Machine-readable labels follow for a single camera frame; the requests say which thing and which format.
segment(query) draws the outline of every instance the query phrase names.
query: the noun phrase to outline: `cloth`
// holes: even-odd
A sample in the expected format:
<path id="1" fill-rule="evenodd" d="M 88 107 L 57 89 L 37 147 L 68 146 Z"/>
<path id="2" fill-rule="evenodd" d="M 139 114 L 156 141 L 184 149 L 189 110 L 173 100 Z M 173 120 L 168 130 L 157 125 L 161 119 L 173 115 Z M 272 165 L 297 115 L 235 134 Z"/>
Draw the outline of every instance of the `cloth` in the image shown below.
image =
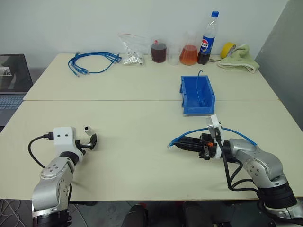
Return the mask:
<path id="1" fill-rule="evenodd" d="M 248 70 L 256 72 L 260 67 L 250 56 L 250 47 L 246 44 L 238 46 L 232 54 L 217 63 L 221 68 L 227 70 Z"/>

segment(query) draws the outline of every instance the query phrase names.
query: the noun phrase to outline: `plastic bottle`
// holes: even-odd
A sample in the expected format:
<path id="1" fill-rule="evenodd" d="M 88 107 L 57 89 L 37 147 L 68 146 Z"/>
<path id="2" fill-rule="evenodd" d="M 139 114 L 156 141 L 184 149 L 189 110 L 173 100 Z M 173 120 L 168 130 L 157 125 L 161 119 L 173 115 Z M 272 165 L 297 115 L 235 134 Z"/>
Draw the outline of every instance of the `plastic bottle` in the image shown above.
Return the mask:
<path id="1" fill-rule="evenodd" d="M 202 38 L 202 43 L 201 43 L 201 48 L 198 53 L 198 63 L 205 65 L 210 56 L 210 52 L 213 47 L 214 43 L 214 37 L 217 34 L 218 31 L 218 16 L 219 12 L 218 11 L 213 11 L 212 12 L 212 17 L 210 23 L 207 25 L 206 32 Z"/>
<path id="2" fill-rule="evenodd" d="M 197 62 L 196 35 L 193 32 L 187 32 L 186 45 L 180 55 L 180 62 L 184 65 L 194 65 Z"/>

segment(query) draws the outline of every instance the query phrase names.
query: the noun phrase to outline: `white table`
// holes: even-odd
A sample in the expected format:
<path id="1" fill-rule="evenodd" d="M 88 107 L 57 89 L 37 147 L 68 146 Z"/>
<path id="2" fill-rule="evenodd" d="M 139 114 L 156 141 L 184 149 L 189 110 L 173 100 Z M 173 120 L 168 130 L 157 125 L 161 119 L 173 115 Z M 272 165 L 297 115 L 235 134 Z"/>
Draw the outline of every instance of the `white table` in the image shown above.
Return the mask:
<path id="1" fill-rule="evenodd" d="M 24 100 L 181 100 L 180 76 L 209 76 L 216 100 L 277 100 L 274 91 L 258 71 L 224 70 L 215 63 L 194 66 L 154 63 L 147 56 L 144 66 L 115 64 L 100 74 L 76 77 L 68 68 L 74 54 L 58 54 Z M 79 59 L 92 71 L 106 68 L 102 56 Z"/>
<path id="2" fill-rule="evenodd" d="M 73 201 L 256 198 L 253 192 L 227 189 L 222 160 L 166 148 L 180 134 L 205 127 L 205 117 L 182 112 L 180 101 L 25 101 L 0 133 L 0 197 L 31 199 L 41 171 L 27 152 L 31 139 L 54 127 L 73 126 L 86 142 L 83 127 L 90 125 L 99 141 L 76 166 Z M 303 196 L 303 133 L 280 101 L 217 101 L 215 113 L 223 126 L 278 156 L 295 195 Z M 230 132 L 225 136 L 238 138 Z M 55 154 L 47 140 L 35 142 L 32 151 L 45 165 Z M 239 178 L 246 177 L 242 170 Z"/>

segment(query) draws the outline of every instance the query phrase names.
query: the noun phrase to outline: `tape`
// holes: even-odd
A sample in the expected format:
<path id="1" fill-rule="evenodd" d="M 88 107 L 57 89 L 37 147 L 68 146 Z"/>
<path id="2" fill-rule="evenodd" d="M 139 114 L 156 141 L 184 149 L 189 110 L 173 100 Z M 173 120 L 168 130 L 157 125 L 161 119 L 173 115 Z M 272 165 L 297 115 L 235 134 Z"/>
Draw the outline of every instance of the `tape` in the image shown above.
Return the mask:
<path id="1" fill-rule="evenodd" d="M 232 52 L 235 48 L 236 48 L 235 44 L 233 44 L 231 42 L 227 42 L 221 50 L 220 57 L 226 58 L 227 56 L 232 54 Z"/>

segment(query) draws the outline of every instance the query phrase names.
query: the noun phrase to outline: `glass beaker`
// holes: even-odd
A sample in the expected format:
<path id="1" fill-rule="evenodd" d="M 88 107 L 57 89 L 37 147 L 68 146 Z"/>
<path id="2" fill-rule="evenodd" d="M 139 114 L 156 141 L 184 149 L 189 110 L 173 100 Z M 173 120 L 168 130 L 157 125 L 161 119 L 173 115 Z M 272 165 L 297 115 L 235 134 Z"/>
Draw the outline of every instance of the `glass beaker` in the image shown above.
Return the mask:
<path id="1" fill-rule="evenodd" d="M 167 47 L 167 61 L 170 65 L 178 65 L 180 57 L 180 45 L 179 44 L 168 44 Z"/>
<path id="2" fill-rule="evenodd" d="M 180 62 L 184 65 L 194 65 L 197 62 L 196 35 L 193 32 L 187 32 L 186 45 L 180 55 Z"/>
<path id="3" fill-rule="evenodd" d="M 155 40 L 151 45 L 151 59 L 154 62 L 161 63 L 166 59 L 166 44 Z"/>

